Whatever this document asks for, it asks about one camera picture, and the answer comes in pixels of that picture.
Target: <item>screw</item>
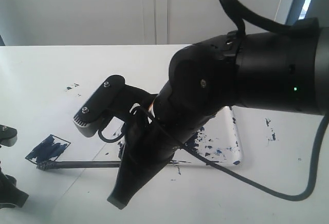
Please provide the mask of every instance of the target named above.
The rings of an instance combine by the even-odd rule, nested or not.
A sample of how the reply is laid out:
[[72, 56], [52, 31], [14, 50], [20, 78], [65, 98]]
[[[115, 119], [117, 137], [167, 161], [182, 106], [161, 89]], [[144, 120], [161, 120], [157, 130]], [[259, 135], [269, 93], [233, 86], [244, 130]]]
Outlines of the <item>screw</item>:
[[201, 79], [201, 81], [200, 81], [200, 85], [201, 85], [202, 88], [206, 88], [206, 86], [207, 86], [207, 82], [206, 82], [206, 80]]
[[108, 88], [108, 87], [110, 87], [110, 84], [109, 84], [109, 82], [108, 82], [108, 81], [104, 82], [104, 87], [105, 87], [105, 88]]
[[86, 114], [86, 113], [88, 113], [89, 112], [89, 109], [87, 108], [87, 107], [83, 107], [82, 108], [82, 113], [83, 114]]

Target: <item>screw head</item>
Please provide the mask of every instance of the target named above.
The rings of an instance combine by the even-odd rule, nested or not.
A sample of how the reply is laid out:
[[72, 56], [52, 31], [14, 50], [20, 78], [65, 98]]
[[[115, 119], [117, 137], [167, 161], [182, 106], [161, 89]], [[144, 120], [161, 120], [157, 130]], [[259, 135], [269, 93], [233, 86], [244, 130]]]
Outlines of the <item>screw head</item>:
[[108, 81], [104, 82], [104, 87], [105, 87], [105, 88], [108, 88], [108, 87], [110, 87], [110, 84], [109, 84], [109, 82], [108, 82]]
[[86, 114], [89, 112], [89, 109], [87, 107], [83, 107], [81, 110], [82, 110], [83, 114]]
[[201, 79], [201, 81], [200, 81], [200, 85], [201, 85], [201, 88], [206, 88], [206, 86], [207, 86], [207, 82], [206, 82], [206, 80]]

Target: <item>white table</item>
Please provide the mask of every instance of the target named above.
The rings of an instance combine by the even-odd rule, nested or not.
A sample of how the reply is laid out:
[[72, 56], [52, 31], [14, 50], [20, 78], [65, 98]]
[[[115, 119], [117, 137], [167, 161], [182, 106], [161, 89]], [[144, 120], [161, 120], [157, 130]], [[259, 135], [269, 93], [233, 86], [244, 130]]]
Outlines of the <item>white table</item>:
[[[0, 124], [15, 127], [18, 141], [3, 147], [3, 171], [27, 192], [22, 209], [0, 210], [0, 223], [327, 223], [328, 135], [317, 185], [310, 198], [289, 202], [204, 167], [164, 168], [119, 211], [106, 201], [117, 169], [42, 172], [24, 159], [49, 134], [69, 140], [65, 160], [107, 160], [97, 136], [79, 134], [72, 117], [112, 74], [158, 92], [172, 55], [184, 45], [0, 47]], [[79, 84], [67, 90], [66, 87]], [[275, 190], [298, 194], [307, 183], [319, 116], [234, 109], [244, 151], [235, 171]], [[271, 119], [276, 141], [268, 142]]]

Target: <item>table surface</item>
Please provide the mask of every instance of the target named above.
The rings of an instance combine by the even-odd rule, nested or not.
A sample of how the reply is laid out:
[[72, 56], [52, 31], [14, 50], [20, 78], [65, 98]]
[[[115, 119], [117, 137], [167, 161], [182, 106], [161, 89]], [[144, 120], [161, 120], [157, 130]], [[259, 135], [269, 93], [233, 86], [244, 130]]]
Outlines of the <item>table surface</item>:
[[[75, 112], [113, 74], [124, 76], [129, 85], [159, 92], [172, 55], [183, 47], [0, 47], [0, 124], [19, 133], [15, 146], [1, 148], [1, 165], [30, 195], [21, 209], [1, 209], [0, 222], [327, 223], [328, 135], [314, 193], [301, 202], [275, 198], [208, 167], [182, 166], [180, 175], [175, 167], [164, 168], [119, 211], [106, 201], [117, 169], [42, 172], [24, 159], [54, 134], [72, 142], [63, 160], [107, 160], [115, 145], [105, 145], [97, 136], [83, 137], [72, 123]], [[237, 107], [234, 112], [244, 152], [243, 163], [234, 170], [283, 193], [302, 192], [321, 117]], [[276, 140], [269, 141], [273, 132]]]

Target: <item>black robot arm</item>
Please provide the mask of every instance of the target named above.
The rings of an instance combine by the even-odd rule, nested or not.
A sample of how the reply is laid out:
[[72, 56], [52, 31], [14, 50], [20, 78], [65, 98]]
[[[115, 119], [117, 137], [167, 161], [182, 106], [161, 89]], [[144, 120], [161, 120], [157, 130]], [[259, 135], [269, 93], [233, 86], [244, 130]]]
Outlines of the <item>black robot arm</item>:
[[[178, 51], [170, 62], [169, 80], [158, 95], [111, 76], [75, 116], [76, 125], [88, 136], [104, 129], [100, 124], [107, 125], [113, 116], [125, 122], [121, 165], [108, 198], [120, 209], [224, 106], [318, 115], [327, 112], [329, 28], [319, 28], [316, 18], [281, 25], [237, 0], [220, 2], [238, 30]], [[246, 35], [244, 20], [268, 32]], [[93, 131], [85, 132], [90, 127]], [[261, 190], [278, 196], [270, 189]]]

